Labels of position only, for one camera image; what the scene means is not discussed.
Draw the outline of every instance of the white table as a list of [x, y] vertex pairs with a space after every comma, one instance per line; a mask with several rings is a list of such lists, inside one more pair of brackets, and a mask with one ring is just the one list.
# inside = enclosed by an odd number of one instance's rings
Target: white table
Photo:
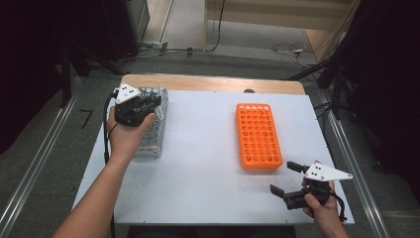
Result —
[[[312, 219], [300, 209], [287, 210], [269, 192], [272, 183], [297, 191], [303, 174], [287, 161], [332, 167], [333, 162], [306, 95], [170, 90], [160, 159], [130, 163], [115, 207], [123, 224], [297, 224]], [[283, 165], [275, 171], [248, 171], [240, 166], [236, 105], [271, 106]], [[98, 134], [76, 200], [104, 166], [102, 131]], [[342, 187], [347, 223], [354, 218]]]

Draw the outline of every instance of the gray floor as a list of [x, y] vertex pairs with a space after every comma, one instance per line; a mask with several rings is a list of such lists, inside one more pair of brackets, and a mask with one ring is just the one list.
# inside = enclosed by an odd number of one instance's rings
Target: gray floor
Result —
[[[180, 16], [173, 14], [172, 17], [176, 19], [176, 17]], [[170, 31], [173, 30], [171, 24], [174, 23], [172, 21], [169, 23], [166, 39], [172, 44], [170, 46], [173, 48], [184, 47], [178, 45], [175, 38], [170, 37], [172, 34]], [[180, 34], [179, 29], [176, 32], [183, 36], [182, 39], [186, 39], [186, 35]], [[292, 29], [290, 32], [294, 34], [299, 32], [299, 30]], [[200, 43], [198, 36], [201, 36], [201, 32], [192, 41]], [[304, 35], [300, 35], [300, 37], [293, 39], [290, 43], [307, 41], [304, 37]], [[271, 41], [269, 44], [266, 44], [267, 46], [272, 43], [277, 44], [276, 36], [266, 41]], [[231, 45], [240, 45], [238, 44], [238, 39], [235, 41], [230, 40], [230, 42]], [[256, 47], [250, 45], [252, 42], [258, 42], [258, 40], [253, 38], [243, 43], [242, 48], [249, 48], [249, 52], [256, 51]], [[287, 41], [282, 40], [278, 43], [283, 44], [287, 43]], [[194, 48], [200, 46], [191, 44], [188, 46]], [[238, 50], [238, 48], [227, 46], [229, 44], [221, 42], [220, 48], [212, 55], [194, 54], [191, 58], [187, 58], [185, 54], [172, 54], [159, 58], [122, 61], [119, 63], [119, 66], [131, 73], [215, 75], [261, 79], [287, 78], [302, 70], [302, 66], [288, 56], [278, 56], [270, 49], [258, 51], [257, 54], [249, 54], [247, 51], [242, 51], [242, 49]], [[273, 58], [272, 56], [281, 57], [281, 59]], [[310, 58], [306, 60], [306, 63], [312, 63]], [[108, 93], [119, 84], [121, 75], [112, 74], [103, 68], [96, 68], [92, 71], [89, 78], [82, 78], [82, 80], [83, 86], [79, 91], [72, 111], [52, 147], [44, 169], [22, 212], [18, 216], [9, 237], [51, 236], [71, 209], [101, 125], [102, 104]], [[310, 96], [313, 104], [321, 104], [320, 90], [316, 88], [313, 76], [303, 78], [301, 82], [305, 85], [305, 91]], [[60, 97], [59, 92], [27, 126], [13, 147], [0, 155], [0, 207], [5, 207], [12, 192], [18, 186], [26, 169], [37, 153], [58, 112]], [[81, 129], [81, 127], [85, 122], [86, 113], [80, 112], [80, 109], [93, 111], [84, 129]], [[418, 211], [420, 206], [413, 197], [408, 184], [397, 176], [385, 175], [371, 169], [375, 159], [364, 131], [357, 122], [349, 120], [345, 111], [342, 114], [342, 123], [346, 130], [346, 135], [351, 142], [361, 170], [382, 213], [390, 236], [418, 237], [420, 231], [418, 228], [420, 221]], [[337, 167], [346, 170], [347, 166], [344, 163], [343, 155], [328, 123], [326, 133]], [[374, 237], [354, 184], [351, 181], [345, 181], [343, 186], [349, 194], [347, 200], [356, 220], [356, 224], [347, 225], [346, 229], [351, 237]], [[295, 229], [297, 237], [320, 237], [316, 228], [311, 224], [299, 225]], [[117, 232], [119, 237], [124, 237], [127, 233], [127, 227], [118, 226]]]

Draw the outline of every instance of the cable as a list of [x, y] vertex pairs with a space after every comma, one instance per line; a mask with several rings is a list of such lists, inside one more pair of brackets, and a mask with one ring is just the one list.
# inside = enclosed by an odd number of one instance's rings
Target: cable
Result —
[[327, 135], [326, 135], [326, 125], [327, 125], [327, 119], [328, 116], [330, 115], [330, 111], [331, 111], [331, 106], [328, 106], [325, 111], [321, 114], [322, 115], [322, 134], [325, 137], [325, 141], [327, 141]]
[[108, 139], [111, 137], [111, 133], [114, 131], [114, 129], [118, 126], [118, 122], [117, 123], [115, 123], [115, 125], [111, 128], [111, 130], [109, 131], [109, 133], [108, 133]]
[[340, 221], [344, 222], [347, 220], [347, 217], [344, 216], [344, 210], [346, 208], [346, 204], [344, 203], [344, 201], [330, 188], [330, 195], [334, 196], [337, 201], [339, 202], [339, 205], [341, 207], [341, 211], [340, 211]]
[[326, 102], [326, 103], [323, 103], [323, 104], [321, 104], [321, 105], [318, 105], [318, 106], [314, 106], [314, 110], [316, 110], [316, 109], [318, 109], [318, 108], [320, 108], [320, 107], [329, 107], [329, 106], [331, 106], [331, 102]]
[[330, 107], [328, 106], [325, 110], [324, 110], [324, 112], [323, 113], [321, 113], [319, 116], [317, 116], [316, 117], [316, 119], [319, 119], [320, 117], [322, 117], [322, 116], [324, 116], [326, 113], [329, 113], [329, 111], [330, 111], [330, 109], [329, 109]]
[[108, 164], [109, 161], [109, 149], [108, 149], [108, 133], [107, 133], [107, 112], [108, 112], [108, 106], [112, 98], [116, 98], [118, 95], [118, 90], [116, 90], [114, 93], [111, 93], [105, 100], [104, 110], [102, 114], [102, 120], [103, 120], [103, 131], [104, 131], [104, 144], [105, 144], [105, 153], [104, 153], [104, 159], [105, 164]]
[[[297, 47], [297, 49], [296, 49], [295, 51], [298, 51], [298, 53], [294, 56], [294, 55], [290, 52], [289, 47], [290, 47], [290, 46], [294, 46], [294, 47], [296, 47], [296, 45], [299, 45], [299, 46], [301, 46], [301, 47]], [[280, 53], [280, 52], [278, 51], [277, 47], [281, 47], [281, 46], [286, 46], [286, 47], [285, 47], [285, 53]], [[306, 45], [305, 45], [305, 44], [303, 44], [303, 43], [278, 44], [278, 45], [275, 45], [275, 46], [272, 46], [272, 47], [271, 47], [271, 50], [272, 50], [274, 53], [279, 54], [279, 55], [288, 55], [288, 56], [289, 56], [289, 57], [290, 57], [293, 61], [295, 61], [295, 62], [297, 62], [298, 64], [300, 64], [301, 66], [303, 66], [302, 71], [303, 71], [305, 68], [308, 68], [308, 67], [311, 67], [311, 66], [313, 66], [313, 65], [317, 65], [317, 64], [321, 65], [321, 66], [324, 68], [324, 66], [323, 66], [321, 63], [316, 63], [316, 64], [305, 64], [305, 63], [303, 63], [303, 62], [299, 61], [297, 58], [299, 57], [300, 53], [302, 53], [305, 49], [306, 49]], [[318, 77], [314, 75], [314, 72], [312, 72], [312, 73], [311, 73], [311, 75], [313, 76], [313, 78], [314, 78], [315, 80], [318, 80]], [[307, 76], [305, 76], [305, 78], [306, 78], [308, 81], [312, 81], [312, 79], [308, 78]]]
[[353, 13], [355, 12], [355, 10], [356, 10], [356, 6], [357, 6], [357, 4], [355, 4], [354, 6], [353, 6], [353, 8], [352, 8], [352, 10], [350, 11], [350, 13], [349, 13], [349, 15], [347, 15], [347, 17], [346, 17], [346, 20], [344, 20], [344, 23], [343, 23], [343, 25], [337, 30], [337, 32], [333, 35], [333, 37], [330, 39], [330, 40], [328, 40], [328, 42], [326, 42], [322, 47], [320, 47], [320, 48], [318, 48], [317, 50], [315, 50], [314, 51], [314, 53], [316, 53], [316, 52], [318, 52], [319, 50], [321, 50], [321, 49], [323, 49], [323, 48], [325, 48], [326, 46], [328, 46], [328, 44], [330, 44], [331, 43], [331, 41], [333, 41], [334, 39], [336, 39], [336, 37], [337, 37], [337, 35], [349, 24], [349, 23], [351, 23], [352, 21], [349, 21], [349, 18], [350, 18], [350, 16], [352, 16], [353, 15]]
[[220, 42], [220, 27], [222, 25], [222, 17], [223, 17], [223, 10], [225, 9], [225, 0], [223, 0], [222, 3], [222, 9], [220, 10], [220, 17], [219, 17], [219, 27], [218, 27], [218, 37], [217, 37], [217, 43], [216, 45], [213, 47], [212, 50], [210, 51], [206, 51], [206, 53], [208, 52], [214, 52], [214, 50], [216, 50], [216, 48], [219, 46], [219, 42]]
[[170, 52], [165, 52], [165, 53], [159, 53], [156, 55], [150, 55], [150, 56], [144, 56], [144, 57], [133, 57], [133, 58], [125, 58], [125, 59], [120, 59], [120, 60], [135, 60], [135, 59], [147, 59], [147, 58], [154, 58], [154, 57], [161, 57], [161, 56], [166, 56], [169, 54], [175, 54], [175, 53], [196, 53], [196, 54], [205, 54], [203, 53], [201, 50], [199, 51], [188, 51], [188, 50], [171, 50]]
[[216, 1], [213, 1], [213, 42], [216, 42], [216, 40], [214, 39], [215, 36], [216, 36]]
[[186, 48], [186, 49], [183, 49], [183, 48], [166, 48], [164, 50], [165, 51], [172, 51], [172, 52], [198, 52], [198, 53], [203, 53], [203, 50], [195, 49], [195, 48]]
[[[309, 67], [311, 67], [311, 66], [315, 66], [315, 65], [317, 65], [317, 64], [307, 64], [307, 65], [308, 65]], [[312, 77], [315, 79], [315, 81], [316, 81], [316, 80], [318, 80], [318, 77], [319, 77], [319, 76], [321, 76], [321, 74], [322, 74], [321, 70], [322, 70], [322, 69], [324, 69], [324, 68], [321, 68], [321, 69], [319, 69], [318, 71], [311, 72], [311, 75], [312, 75]], [[315, 72], [320, 73], [320, 75], [319, 75], [319, 76], [315, 76], [315, 75], [314, 75], [314, 73], [315, 73]], [[305, 76], [305, 78], [306, 78], [308, 81], [312, 81], [311, 79], [309, 79], [309, 78], [308, 78], [308, 76], [307, 76], [307, 75]]]

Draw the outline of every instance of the orange tube rack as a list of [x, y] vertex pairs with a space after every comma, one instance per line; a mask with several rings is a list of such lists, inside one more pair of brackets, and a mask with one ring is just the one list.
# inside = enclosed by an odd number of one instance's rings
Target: orange tube rack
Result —
[[282, 164], [277, 133], [268, 104], [239, 103], [236, 119], [245, 169], [277, 169]]

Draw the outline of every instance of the hand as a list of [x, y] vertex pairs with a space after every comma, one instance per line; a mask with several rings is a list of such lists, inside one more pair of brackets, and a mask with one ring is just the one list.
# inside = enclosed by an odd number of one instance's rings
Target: hand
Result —
[[[330, 181], [330, 188], [334, 190], [333, 181]], [[318, 199], [310, 193], [305, 195], [305, 200], [310, 207], [303, 208], [303, 212], [314, 218], [315, 224], [324, 237], [349, 237], [340, 222], [337, 200], [334, 196], [330, 196], [325, 205], [321, 205]]]
[[[114, 107], [111, 107], [109, 112], [109, 119], [107, 122], [108, 133], [111, 132], [112, 128], [117, 124], [115, 121]], [[139, 149], [143, 134], [152, 125], [155, 119], [155, 114], [149, 114], [143, 123], [139, 127], [125, 127], [123, 125], [117, 125], [112, 133], [109, 135], [111, 143], [111, 159], [119, 158], [118, 160], [124, 160], [127, 164], [136, 154]]]

